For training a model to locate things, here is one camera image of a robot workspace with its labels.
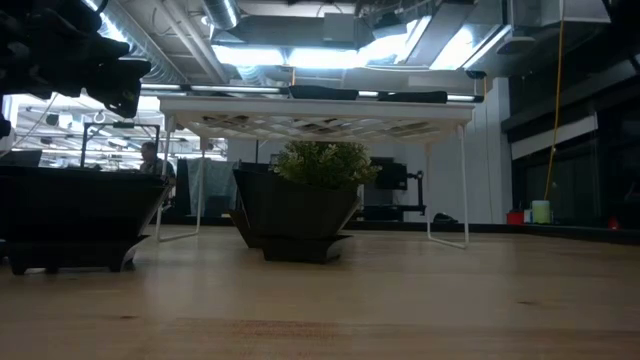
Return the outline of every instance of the ceiling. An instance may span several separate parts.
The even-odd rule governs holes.
[[[579,15],[582,16],[579,21],[572,20],[566,27],[567,49],[588,40],[606,23],[598,18],[603,9],[598,8],[596,2],[601,5],[601,0],[566,0],[567,8],[573,9],[574,12],[577,11],[576,8],[580,9]],[[472,3],[472,5],[459,5],[460,3]],[[154,53],[154,59],[161,57],[165,68],[175,70],[175,73],[172,73],[175,75],[173,77],[165,77],[164,80],[148,78],[146,79],[148,82],[202,85],[231,83],[253,86],[295,83],[296,85],[320,85],[358,90],[446,90],[450,93],[472,94],[478,86],[464,74],[462,65],[467,58],[483,47],[487,47],[489,51],[486,51],[486,55],[478,59],[470,69],[485,71],[492,77],[526,74],[543,63],[553,62],[557,57],[557,50],[554,49],[557,48],[559,18],[550,16],[548,9],[560,6],[561,0],[514,0],[513,10],[511,3],[504,0],[475,0],[475,3],[474,0],[341,0],[334,4],[299,1],[289,6],[285,0],[237,0],[242,14],[238,25],[227,32],[219,29],[214,31],[214,39],[211,37],[211,28],[206,25],[207,17],[203,11],[203,0],[112,0],[105,13],[111,16],[115,10],[124,12],[128,19],[143,32],[144,39],[138,44],[142,43],[142,47],[145,48],[157,49],[160,55]],[[217,52],[211,51],[212,43],[221,44],[220,39],[228,39],[229,36],[235,36],[238,33],[247,35],[247,31],[251,32],[249,38],[254,40],[263,39],[268,42],[272,39],[277,42],[283,37],[292,39],[297,37],[296,40],[303,41],[302,33],[318,25],[318,20],[322,22],[322,18],[327,14],[331,16],[351,14],[350,17],[347,16],[347,20],[356,19],[356,22],[364,23],[372,30],[382,19],[382,15],[390,13],[394,13],[396,18],[404,23],[402,27],[423,17],[431,19],[424,33],[426,35],[420,38],[409,57],[410,60],[407,60],[405,65],[374,61],[373,64],[369,62],[368,66],[348,69],[298,67],[295,71],[295,80],[293,80],[293,72],[282,66],[253,66],[252,76],[254,77],[247,78],[239,71],[243,69],[230,64],[220,64],[219,57],[216,57]],[[173,18],[174,24],[178,23],[179,29],[172,26],[168,16]],[[185,26],[181,19],[188,19],[189,26]],[[324,19],[324,21],[326,37],[328,20]],[[114,24],[125,33],[126,37],[126,32],[131,28],[129,21],[124,24],[122,21],[115,21]],[[506,34],[505,38],[509,37],[511,31],[505,29],[507,26],[515,28],[517,35],[534,38],[536,43],[533,49],[508,56],[496,54],[496,49],[502,45],[504,39],[500,37],[497,39],[500,41],[492,44],[488,44],[489,40],[495,38],[500,29],[505,30],[500,34],[501,36]],[[185,38],[181,38],[178,32],[186,35],[191,42],[188,44],[190,46],[185,45]],[[141,37],[137,33],[132,35],[136,38]],[[409,40],[402,38],[398,41],[404,44],[404,41]],[[362,45],[358,39],[354,42],[356,48]],[[281,47],[279,50],[285,53],[287,51]]]
[[[94,7],[99,2],[83,1]],[[225,1],[226,4],[233,3],[233,0]],[[565,15],[564,51],[571,51],[606,26],[608,18],[601,16],[602,9],[598,8],[601,0],[564,1],[571,10],[568,12],[570,19]],[[471,95],[481,92],[483,86],[465,74],[465,67],[485,71],[491,77],[511,76],[527,74],[557,59],[560,18],[556,10],[562,0],[341,0],[332,4],[299,1],[291,6],[285,0],[237,0],[241,14],[239,22],[226,31],[212,31],[208,23],[213,20],[205,16],[204,2],[216,3],[216,0],[111,0],[103,13],[101,34],[129,42],[132,45],[130,58],[145,58],[152,63],[151,73],[143,79],[145,83],[296,84],[361,91],[444,90]],[[497,49],[512,35],[533,38],[535,44],[528,51],[499,55]],[[235,41],[234,38],[244,43],[229,43]],[[310,67],[304,61],[295,69],[282,66],[294,63],[294,52],[298,47],[292,47],[290,43],[318,40],[321,44],[326,43],[325,47],[331,51],[340,48],[340,51],[350,51],[358,57],[361,54],[369,57],[357,66],[318,68]],[[257,46],[251,41],[263,43]],[[268,48],[272,54],[275,51],[281,56],[283,63],[279,64],[276,59],[277,65],[262,65],[267,59],[261,54],[266,53],[251,53],[243,55],[240,61],[257,65],[237,66],[218,56],[222,55],[216,50],[219,46],[232,50],[252,46]],[[336,52],[324,58],[320,65],[334,62],[338,54],[346,53]],[[315,60],[318,59],[307,58],[307,61]],[[31,131],[49,106],[48,102],[35,98],[22,100],[18,113],[19,137]],[[106,122],[124,120],[101,109],[100,104],[88,97],[59,97],[49,113],[57,114],[67,123],[69,119],[92,121],[103,115]],[[157,99],[144,98],[133,122],[162,126],[163,119]],[[149,134],[141,128],[93,131],[98,130],[103,131],[102,135],[106,131],[111,139],[101,138],[101,133],[92,139],[88,145],[90,163],[103,167],[139,166],[138,148],[151,139]],[[47,161],[54,166],[75,164],[82,146],[81,134],[81,127],[65,128],[60,124],[43,123],[20,147],[46,148]],[[114,144],[115,138],[124,137],[126,139],[116,141],[120,145]],[[176,138],[182,140],[171,143],[171,153],[176,156],[199,153],[194,134],[179,131]],[[225,152],[226,144],[219,142],[208,156],[224,158]]]

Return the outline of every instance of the planter base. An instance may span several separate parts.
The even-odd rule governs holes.
[[[24,275],[29,268],[46,268],[54,274],[59,268],[108,267],[111,272],[132,268],[136,245],[147,236],[131,241],[88,242],[78,239],[58,241],[9,241],[9,261],[14,275]]]
[[[251,233],[249,223],[247,222],[247,216],[242,211],[229,210],[229,216],[233,220],[233,224],[240,231],[240,236],[250,249],[261,249],[262,239],[256,237]]]
[[[345,239],[336,235],[322,240],[265,238],[262,251],[267,261],[304,262],[326,264],[340,258]]]

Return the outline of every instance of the black equipment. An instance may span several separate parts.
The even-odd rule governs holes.
[[[107,109],[134,117],[140,78],[151,64],[120,60],[129,44],[98,34],[106,3],[93,11],[82,0],[0,2],[0,96],[78,97],[85,88]],[[6,136],[6,123],[0,119],[0,137]]]
[[[371,164],[379,166],[375,186],[380,190],[407,190],[407,165],[371,158]]]
[[[11,151],[0,157],[0,166],[26,166],[38,167],[42,150]]]
[[[379,166],[374,185],[374,189],[368,189],[365,186],[365,196],[367,191],[403,190],[408,189],[407,180],[415,179],[418,184],[418,204],[417,205],[398,205],[398,204],[376,204],[365,205],[363,210],[357,213],[356,217],[364,217],[368,221],[404,221],[405,212],[419,212],[420,215],[425,214],[426,206],[424,205],[422,192],[422,178],[424,173],[418,171],[416,174],[407,172],[407,166],[404,164],[394,163],[393,158],[371,158],[373,165]]]
[[[457,224],[458,220],[452,218],[451,216],[445,213],[437,213],[433,217],[433,223],[434,224]]]

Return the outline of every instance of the cable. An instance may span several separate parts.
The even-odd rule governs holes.
[[[42,123],[42,120],[44,120],[47,117],[47,115],[49,115],[49,109],[51,109],[51,105],[53,105],[53,102],[56,101],[56,98],[58,97],[58,95],[59,95],[58,93],[53,95],[53,98],[49,102],[49,105],[47,105],[47,108],[44,110],[42,115],[40,115],[40,119],[38,119],[38,121],[36,121],[36,123],[33,124],[33,126],[31,127],[31,129],[29,129],[27,134],[22,139],[20,139],[20,141],[15,143],[13,147],[18,147],[18,145],[22,144],[25,140],[29,138],[29,136],[31,136],[31,133],[33,133],[38,128],[38,126],[40,126],[40,124]]]
[[[558,41],[558,79],[556,83],[556,119],[553,125],[553,142],[551,143],[551,155],[549,155],[549,171],[547,171],[547,185],[544,191],[544,199],[549,200],[551,187],[551,174],[553,173],[553,157],[556,154],[556,141],[558,140],[558,124],[560,122],[560,94],[562,86],[562,50],[564,49],[564,10],[562,3],[562,17],[560,18],[560,40]]]
[[[98,6],[98,8],[96,9],[96,13],[102,14],[104,9],[107,8],[108,4],[109,4],[109,0],[102,0],[102,3],[100,4],[100,6]]]
[[[151,12],[151,27],[153,27],[153,30],[156,32],[156,34],[158,34],[160,36],[167,35],[169,33],[169,31],[171,31],[171,26],[169,26],[167,28],[167,30],[165,30],[165,31],[158,31],[158,28],[156,27],[156,12],[157,11],[158,11],[158,8],[153,8],[153,11]]]

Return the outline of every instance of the ceiling light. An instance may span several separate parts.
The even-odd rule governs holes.
[[[473,35],[463,26],[429,66],[431,70],[457,70],[473,54]]]
[[[491,48],[493,48],[500,40],[502,40],[505,35],[507,35],[511,31],[511,25],[506,25],[505,27],[496,34],[487,44],[485,44],[475,55],[469,59],[462,67],[466,70],[473,66],[478,60],[480,60],[483,56],[489,52]]]
[[[123,147],[126,147],[129,145],[127,141],[124,141],[122,139],[108,139],[107,142],[113,145],[123,146]]]
[[[142,84],[142,90],[180,90],[180,85]]]
[[[407,60],[407,58],[413,51],[413,48],[415,48],[418,44],[418,41],[420,41],[420,38],[422,37],[422,34],[424,34],[424,31],[427,29],[427,25],[429,25],[430,21],[431,16],[423,16],[422,18],[420,18],[420,20],[414,20],[407,24],[407,33],[409,33],[410,35],[408,36],[402,51],[398,52],[398,56],[396,57],[395,61],[396,64]]]
[[[452,102],[474,102],[476,97],[473,95],[447,95],[447,101]]]
[[[365,62],[369,60],[385,59],[400,53],[404,49],[409,34],[390,35],[374,40],[369,45],[360,48],[358,56]]]
[[[282,52],[276,48],[212,46],[218,60],[235,66],[284,65]]]
[[[358,91],[358,96],[360,97],[377,97],[377,91]]]
[[[294,49],[289,56],[289,65],[299,68],[352,69],[366,65],[355,50],[321,48]]]
[[[81,155],[82,150],[57,150],[57,149],[42,149],[45,154],[63,154],[63,155]],[[113,150],[86,150],[86,155],[120,155],[120,156],[135,156],[140,157],[138,151],[113,151]]]
[[[219,91],[230,93],[257,93],[257,94],[279,94],[279,88],[271,87],[252,87],[252,86],[207,86],[194,85],[191,87],[193,91]]]

